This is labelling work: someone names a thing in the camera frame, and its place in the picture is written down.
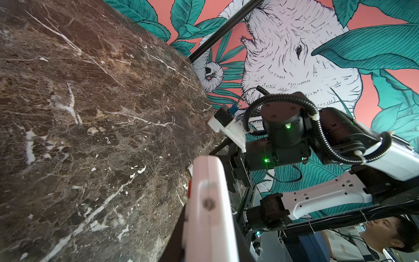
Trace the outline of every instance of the man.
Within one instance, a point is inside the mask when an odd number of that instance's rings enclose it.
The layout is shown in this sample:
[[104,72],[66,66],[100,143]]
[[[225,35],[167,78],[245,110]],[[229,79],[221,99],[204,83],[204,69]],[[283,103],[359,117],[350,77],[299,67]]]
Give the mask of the man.
[[[338,233],[324,230],[322,235],[329,245],[331,258],[337,261],[363,259],[358,248]],[[373,251],[372,255],[381,261],[386,259],[383,254],[384,248],[413,252],[413,247],[417,248],[419,243],[419,230],[405,217],[397,216],[367,222],[360,237]]]

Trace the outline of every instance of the brown marble surface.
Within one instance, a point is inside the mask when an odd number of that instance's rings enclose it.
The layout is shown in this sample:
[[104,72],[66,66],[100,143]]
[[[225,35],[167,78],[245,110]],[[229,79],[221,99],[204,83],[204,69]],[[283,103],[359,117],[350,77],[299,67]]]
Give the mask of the brown marble surface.
[[157,261],[222,139],[189,60],[101,0],[2,0],[0,66],[0,261]]

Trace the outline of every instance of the wall mural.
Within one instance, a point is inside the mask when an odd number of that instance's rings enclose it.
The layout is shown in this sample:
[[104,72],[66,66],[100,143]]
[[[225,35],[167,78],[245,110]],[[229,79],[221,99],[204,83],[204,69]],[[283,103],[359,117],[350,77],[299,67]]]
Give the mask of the wall mural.
[[[172,5],[170,19],[168,10],[158,18],[154,8],[161,1],[105,2],[189,55],[246,1],[167,0]],[[239,119],[247,105],[262,95],[254,89],[257,85],[271,93],[301,91],[318,108],[336,107],[376,132],[393,130],[418,149],[419,87],[411,81],[419,80],[418,13],[419,5],[411,0],[267,0],[193,66],[214,109],[239,104]],[[159,23],[162,16],[165,21]],[[262,128],[260,117],[250,123]],[[322,183],[349,168],[323,166],[315,154],[308,164],[297,166],[304,174],[298,182],[287,183],[300,175],[292,166],[278,167],[269,175],[254,172],[253,178],[265,196]],[[369,204],[343,205],[311,215],[365,205]]]

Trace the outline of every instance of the elephant illustration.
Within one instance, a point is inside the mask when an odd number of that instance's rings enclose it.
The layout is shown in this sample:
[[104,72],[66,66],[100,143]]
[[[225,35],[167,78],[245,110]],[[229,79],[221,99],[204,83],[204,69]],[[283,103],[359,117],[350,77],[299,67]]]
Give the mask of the elephant illustration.
[[[243,4],[243,0],[233,0],[220,16],[228,19]],[[303,92],[318,108],[344,111],[341,99],[353,114],[362,92],[358,69],[340,68],[323,56],[311,56],[315,48],[349,30],[338,22],[333,9],[315,0],[271,0],[254,9],[244,22],[253,37],[241,38],[247,51],[242,91],[248,105],[262,96],[254,89],[262,86],[270,93]],[[213,92],[224,74],[219,64],[207,62],[208,55],[202,55],[194,67],[204,90]],[[238,118],[244,111],[237,112]],[[250,123],[263,128],[260,117],[251,118]]]

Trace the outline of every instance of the man's ear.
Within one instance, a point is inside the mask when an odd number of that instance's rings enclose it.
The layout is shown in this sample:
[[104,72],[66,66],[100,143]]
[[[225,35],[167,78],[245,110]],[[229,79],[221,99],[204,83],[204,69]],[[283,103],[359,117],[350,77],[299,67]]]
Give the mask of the man's ear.
[[392,239],[392,240],[390,240],[390,244],[393,247],[404,248],[403,242],[400,241],[400,240],[398,240],[398,239]]

